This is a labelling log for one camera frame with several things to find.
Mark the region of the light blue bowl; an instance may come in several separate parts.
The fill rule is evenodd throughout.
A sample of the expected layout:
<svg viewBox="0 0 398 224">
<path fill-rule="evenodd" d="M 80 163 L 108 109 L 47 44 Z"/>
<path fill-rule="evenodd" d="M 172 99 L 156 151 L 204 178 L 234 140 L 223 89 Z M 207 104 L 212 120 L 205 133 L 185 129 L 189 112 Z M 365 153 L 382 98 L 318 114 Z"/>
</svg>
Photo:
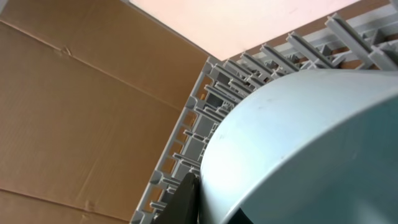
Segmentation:
<svg viewBox="0 0 398 224">
<path fill-rule="evenodd" d="M 201 163 L 202 223 L 397 222 L 397 73 L 303 70 L 243 99 Z"/>
</svg>

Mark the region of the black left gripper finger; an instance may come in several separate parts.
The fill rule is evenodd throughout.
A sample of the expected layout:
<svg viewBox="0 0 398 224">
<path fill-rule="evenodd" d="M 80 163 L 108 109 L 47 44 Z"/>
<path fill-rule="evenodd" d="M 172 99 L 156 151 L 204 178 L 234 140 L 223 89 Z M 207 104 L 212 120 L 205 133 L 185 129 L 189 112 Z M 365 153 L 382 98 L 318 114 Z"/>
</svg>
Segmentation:
<svg viewBox="0 0 398 224">
<path fill-rule="evenodd" d="M 188 173 L 164 211 L 152 220 L 152 224 L 197 224 L 199 196 L 200 179 L 195 174 Z"/>
</svg>

